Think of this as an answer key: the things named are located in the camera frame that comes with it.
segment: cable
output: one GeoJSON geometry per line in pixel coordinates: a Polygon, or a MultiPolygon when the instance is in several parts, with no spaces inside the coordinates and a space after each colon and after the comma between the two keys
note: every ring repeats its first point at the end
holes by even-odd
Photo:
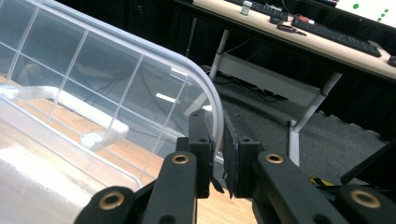
{"type": "Polygon", "coordinates": [[[248,41],[250,40],[250,38],[249,39],[247,39],[245,42],[243,42],[242,44],[240,44],[240,45],[238,45],[237,47],[235,47],[235,48],[233,48],[233,49],[229,49],[229,50],[227,50],[227,51],[225,51],[225,53],[229,53],[229,52],[231,52],[231,51],[233,51],[233,50],[235,50],[235,49],[239,49],[239,48],[241,48],[242,46],[244,46],[248,41]]]}
{"type": "Polygon", "coordinates": [[[258,54],[262,49],[264,49],[264,48],[266,48],[267,46],[266,45],[262,45],[262,47],[261,48],[259,48],[258,50],[256,50],[256,52],[254,52],[250,57],[248,57],[247,59],[246,59],[246,61],[248,62],[248,61],[250,61],[250,59],[252,59],[254,56],[256,56],[256,54],[258,54]]]}
{"type": "Polygon", "coordinates": [[[282,2],[282,6],[291,14],[289,9],[286,7],[285,0],[281,0],[281,2],[282,2]]]}

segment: plastic bin lid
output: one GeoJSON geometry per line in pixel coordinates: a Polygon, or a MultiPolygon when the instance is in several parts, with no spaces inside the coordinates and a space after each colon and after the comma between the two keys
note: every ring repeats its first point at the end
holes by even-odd
{"type": "Polygon", "coordinates": [[[89,197],[111,185],[139,189],[156,178],[177,138],[188,136],[198,109],[207,111],[219,149],[219,95],[187,58],[49,0],[1,1],[0,30],[0,110],[7,114],[0,125],[15,133],[0,137],[11,144],[0,147],[1,190],[17,189],[14,205],[26,206],[10,213],[21,218],[12,221],[42,220],[46,208],[32,203],[45,195],[54,214],[48,220],[74,220],[74,205],[66,217],[52,206],[70,196],[46,182],[53,175],[89,197]],[[36,175],[46,170],[47,177],[36,175]]]}

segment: white object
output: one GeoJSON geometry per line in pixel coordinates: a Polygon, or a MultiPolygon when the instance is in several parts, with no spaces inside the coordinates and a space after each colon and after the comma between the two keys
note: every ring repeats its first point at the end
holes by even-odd
{"type": "Polygon", "coordinates": [[[250,10],[252,5],[253,4],[251,2],[244,1],[244,5],[242,5],[241,14],[247,16],[248,15],[248,11],[250,10]]]}

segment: desk surface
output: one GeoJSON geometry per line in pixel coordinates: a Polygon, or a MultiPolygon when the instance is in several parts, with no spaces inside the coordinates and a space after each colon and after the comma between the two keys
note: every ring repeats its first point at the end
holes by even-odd
{"type": "Polygon", "coordinates": [[[291,47],[307,50],[313,54],[312,56],[318,55],[334,61],[336,64],[332,64],[332,67],[341,70],[337,72],[344,73],[343,69],[349,67],[368,75],[387,77],[387,80],[396,81],[396,68],[387,64],[390,55],[383,49],[379,49],[382,57],[376,58],[308,32],[304,32],[307,36],[282,32],[269,22],[268,16],[253,10],[249,11],[248,16],[244,16],[240,13],[240,6],[223,0],[194,0],[193,4],[236,23],[243,23],[255,30],[257,34],[262,32],[273,39],[286,42],[291,47]]]}

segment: keyboard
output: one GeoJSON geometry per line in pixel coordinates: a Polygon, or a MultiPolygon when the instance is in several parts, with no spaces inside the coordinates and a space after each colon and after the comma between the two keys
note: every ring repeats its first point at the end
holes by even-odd
{"type": "MultiPolygon", "coordinates": [[[[225,1],[226,1],[226,2],[229,2],[229,3],[236,4],[236,5],[238,5],[238,6],[244,5],[244,0],[225,0],[225,1]]],[[[258,2],[254,2],[254,1],[249,1],[249,2],[252,3],[252,6],[251,6],[250,9],[252,9],[253,11],[260,12],[260,13],[262,13],[262,14],[264,14],[264,15],[267,15],[267,16],[278,15],[278,16],[280,16],[284,21],[287,21],[287,20],[288,20],[288,13],[287,13],[287,12],[282,12],[282,11],[273,9],[273,8],[271,8],[271,7],[268,7],[268,6],[265,5],[265,4],[261,4],[261,3],[258,3],[258,2]]]]}
{"type": "Polygon", "coordinates": [[[378,51],[378,49],[375,46],[371,45],[368,41],[334,31],[324,25],[317,23],[311,24],[305,21],[299,21],[297,19],[293,19],[291,25],[300,30],[304,30],[311,34],[321,36],[323,38],[329,39],[352,49],[359,50],[361,52],[373,55],[378,58],[381,57],[381,53],[378,51]]]}

